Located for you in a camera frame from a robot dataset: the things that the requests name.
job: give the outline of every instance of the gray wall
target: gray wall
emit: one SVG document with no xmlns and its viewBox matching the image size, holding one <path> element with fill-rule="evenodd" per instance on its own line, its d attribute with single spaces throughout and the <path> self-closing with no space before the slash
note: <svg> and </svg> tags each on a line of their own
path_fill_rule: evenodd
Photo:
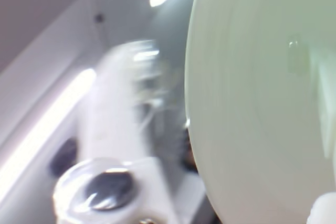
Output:
<svg viewBox="0 0 336 224">
<path fill-rule="evenodd" d="M 74 0 L 0 0 L 0 72 Z"/>
</svg>

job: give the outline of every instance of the white plastic disc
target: white plastic disc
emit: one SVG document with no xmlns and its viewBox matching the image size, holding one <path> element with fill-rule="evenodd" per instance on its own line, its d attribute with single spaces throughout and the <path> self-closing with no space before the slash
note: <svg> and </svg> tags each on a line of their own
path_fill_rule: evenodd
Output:
<svg viewBox="0 0 336 224">
<path fill-rule="evenodd" d="M 334 190 L 309 69 L 325 50 L 336 52 L 335 0 L 195 0 L 187 114 L 224 223 L 306 223 L 314 200 Z"/>
</svg>

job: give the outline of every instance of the white plastic part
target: white plastic part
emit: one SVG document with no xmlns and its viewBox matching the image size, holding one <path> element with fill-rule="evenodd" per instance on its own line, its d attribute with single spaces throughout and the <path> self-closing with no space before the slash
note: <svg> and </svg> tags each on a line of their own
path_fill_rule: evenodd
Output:
<svg viewBox="0 0 336 224">
<path fill-rule="evenodd" d="M 335 224 L 335 206 L 336 193 L 328 193 L 320 196 L 311 208 L 307 224 Z"/>
<path fill-rule="evenodd" d="M 197 168 L 223 223 L 305 223 L 315 199 L 335 190 L 309 59 L 300 54 L 291 69 L 288 61 L 293 35 L 335 51 L 332 2 L 195 0 L 186 106 Z"/>
<path fill-rule="evenodd" d="M 328 57 L 318 67 L 318 107 L 324 156 L 331 158 L 336 141 L 336 59 Z"/>
</svg>

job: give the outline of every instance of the dark circular button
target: dark circular button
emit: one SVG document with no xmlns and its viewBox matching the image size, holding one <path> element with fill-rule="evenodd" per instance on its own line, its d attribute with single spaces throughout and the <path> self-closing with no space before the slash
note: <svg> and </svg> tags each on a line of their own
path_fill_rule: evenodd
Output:
<svg viewBox="0 0 336 224">
<path fill-rule="evenodd" d="M 137 194 L 133 176 L 125 172 L 104 172 L 86 186 L 85 197 L 91 209 L 109 211 L 125 206 Z"/>
</svg>

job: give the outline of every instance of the white machine part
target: white machine part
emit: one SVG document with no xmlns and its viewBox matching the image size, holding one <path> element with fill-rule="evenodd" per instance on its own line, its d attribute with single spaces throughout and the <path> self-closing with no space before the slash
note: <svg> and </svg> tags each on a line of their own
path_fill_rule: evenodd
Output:
<svg viewBox="0 0 336 224">
<path fill-rule="evenodd" d="M 150 145 L 134 109 L 138 99 L 135 96 L 134 71 L 130 68 L 134 55 L 144 50 L 142 42 L 120 45 L 98 64 L 96 81 L 81 104 L 79 158 L 82 161 L 115 158 L 127 164 L 139 182 L 142 202 L 138 203 L 136 211 L 129 215 L 122 212 L 111 214 L 111 223 L 133 224 L 136 218 L 140 220 L 143 217 L 157 219 L 159 223 L 178 224 L 160 162 L 155 157 L 149 157 Z"/>
<path fill-rule="evenodd" d="M 305 223 L 335 190 L 333 2 L 195 0 L 187 113 L 223 223 Z M 309 224 L 336 223 L 334 202 L 320 198 Z"/>
</svg>

